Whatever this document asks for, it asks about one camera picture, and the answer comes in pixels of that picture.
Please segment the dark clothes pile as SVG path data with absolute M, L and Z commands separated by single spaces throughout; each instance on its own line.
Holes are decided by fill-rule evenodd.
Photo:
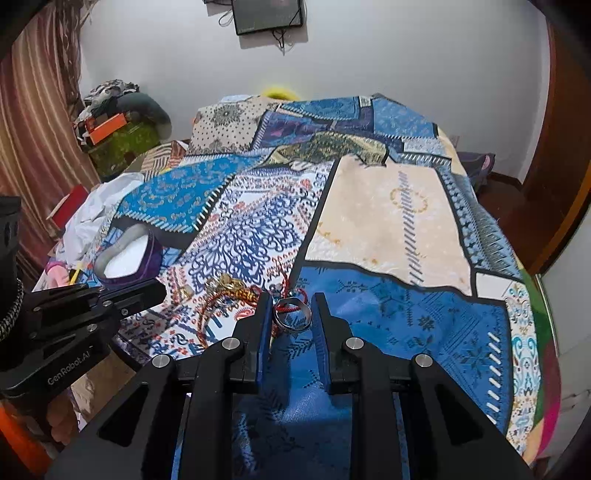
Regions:
M 155 126 L 161 140 L 172 132 L 171 119 L 165 110 L 148 94 L 142 93 L 137 84 L 120 79 L 108 80 L 90 90 L 82 99 L 84 108 L 74 120 L 76 126 L 91 118 L 105 114 L 108 118 L 131 114 Z

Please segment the green patterned storage box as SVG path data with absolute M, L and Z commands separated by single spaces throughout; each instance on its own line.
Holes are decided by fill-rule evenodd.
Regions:
M 159 144 L 155 126 L 146 122 L 131 122 L 114 131 L 88 155 L 101 181 L 109 181 L 122 173 L 139 155 Z

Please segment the yellow object behind bed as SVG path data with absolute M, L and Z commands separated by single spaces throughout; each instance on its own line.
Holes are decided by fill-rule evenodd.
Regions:
M 287 102 L 298 101 L 301 99 L 301 97 L 298 96 L 297 93 L 294 93 L 294 91 L 291 91 L 290 89 L 287 89 L 286 87 L 280 85 L 271 85 L 269 87 L 266 87 L 263 89 L 263 92 L 260 93 L 260 95 L 267 98 L 272 98 L 274 100 Z

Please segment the purple jewelry box white lining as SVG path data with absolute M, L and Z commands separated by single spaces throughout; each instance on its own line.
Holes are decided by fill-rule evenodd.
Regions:
M 107 287 L 126 286 L 155 278 L 161 263 L 160 242 L 145 225 L 135 224 L 96 257 L 94 274 Z

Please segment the striped orange cloth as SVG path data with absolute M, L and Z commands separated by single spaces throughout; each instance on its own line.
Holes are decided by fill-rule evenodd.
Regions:
M 188 146 L 181 141 L 172 140 L 155 146 L 137 157 L 139 172 L 145 182 L 176 168 L 183 160 Z

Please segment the brown wooden door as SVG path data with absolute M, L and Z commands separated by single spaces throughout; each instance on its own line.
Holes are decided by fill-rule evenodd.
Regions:
M 549 28 L 550 78 L 537 147 L 521 185 L 509 187 L 500 225 L 531 274 L 562 253 L 590 204 L 590 78 Z

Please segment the blue patchwork bedspread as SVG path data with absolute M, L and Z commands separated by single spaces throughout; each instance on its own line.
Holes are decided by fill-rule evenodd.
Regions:
M 526 462 L 547 446 L 560 379 L 542 297 L 447 136 L 406 106 L 252 96 L 200 108 L 181 163 L 107 215 L 91 281 L 96 257 L 135 224 L 162 245 L 167 294 L 123 322 L 117 343 L 132 359 L 204 352 L 206 281 L 276 285 L 279 258 L 356 335 L 394 356 L 433 356 Z M 216 311 L 209 346 L 250 313 Z

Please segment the small wall monitor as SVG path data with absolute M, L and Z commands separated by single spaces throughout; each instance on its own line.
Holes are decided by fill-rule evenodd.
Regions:
M 301 0 L 233 0 L 231 5 L 238 36 L 298 28 L 304 24 Z

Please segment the orange box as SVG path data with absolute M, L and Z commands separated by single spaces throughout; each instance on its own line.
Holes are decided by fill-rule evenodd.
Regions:
M 101 141 L 105 140 L 108 136 L 113 134 L 115 131 L 121 129 L 127 124 L 127 120 L 123 113 L 118 113 L 108 118 L 102 124 L 95 126 L 89 133 L 90 140 L 93 145 L 97 145 Z

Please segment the red and gold jewelry pile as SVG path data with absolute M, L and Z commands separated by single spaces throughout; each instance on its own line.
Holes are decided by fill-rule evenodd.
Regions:
M 197 304 L 197 342 L 202 348 L 207 348 L 211 340 L 207 340 L 205 328 L 214 317 L 216 311 L 228 311 L 232 307 L 243 304 L 254 312 L 263 293 L 273 299 L 273 313 L 280 317 L 290 313 L 304 312 L 301 304 L 308 306 L 308 293 L 301 287 L 295 286 L 287 275 L 287 270 L 279 258 L 273 258 L 271 272 L 280 276 L 280 283 L 269 287 L 246 283 L 228 272 L 206 281 L 204 299 Z

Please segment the white crumpled cloth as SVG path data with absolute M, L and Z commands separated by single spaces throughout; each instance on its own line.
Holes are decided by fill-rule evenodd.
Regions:
M 69 266 L 81 260 L 107 215 L 113 212 L 124 196 L 143 182 L 144 177 L 139 172 L 123 173 L 92 190 L 66 223 L 55 248 L 55 258 Z

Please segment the red book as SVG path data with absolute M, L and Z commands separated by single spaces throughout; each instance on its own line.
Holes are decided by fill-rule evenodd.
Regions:
M 63 230 L 70 218 L 86 201 L 88 195 L 89 191 L 83 185 L 76 185 L 58 202 L 48 214 L 47 219 L 59 230 Z

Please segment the striped pink curtain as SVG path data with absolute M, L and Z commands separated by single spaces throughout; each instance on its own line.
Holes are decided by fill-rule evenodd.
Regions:
M 49 1 L 1 57 L 1 192 L 22 202 L 20 274 L 34 281 L 58 237 L 48 219 L 75 186 L 99 181 L 76 140 L 81 28 L 91 1 Z

